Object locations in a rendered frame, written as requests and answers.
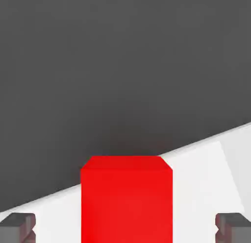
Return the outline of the small red cube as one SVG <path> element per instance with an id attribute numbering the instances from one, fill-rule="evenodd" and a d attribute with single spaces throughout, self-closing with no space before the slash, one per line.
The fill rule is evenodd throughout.
<path id="1" fill-rule="evenodd" d="M 93 156 L 81 169 L 81 243 L 173 243 L 173 171 L 160 156 Z"/>

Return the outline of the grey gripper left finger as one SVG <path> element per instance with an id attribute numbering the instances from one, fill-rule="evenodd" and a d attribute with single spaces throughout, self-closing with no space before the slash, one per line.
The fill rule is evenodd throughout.
<path id="1" fill-rule="evenodd" d="M 34 213 L 11 213 L 0 222 L 0 243 L 36 243 Z"/>

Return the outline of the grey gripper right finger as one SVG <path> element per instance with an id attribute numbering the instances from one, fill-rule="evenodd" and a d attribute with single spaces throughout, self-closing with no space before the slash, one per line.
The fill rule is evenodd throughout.
<path id="1" fill-rule="evenodd" d="M 251 243 L 251 221 L 241 213 L 218 213 L 215 243 Z"/>

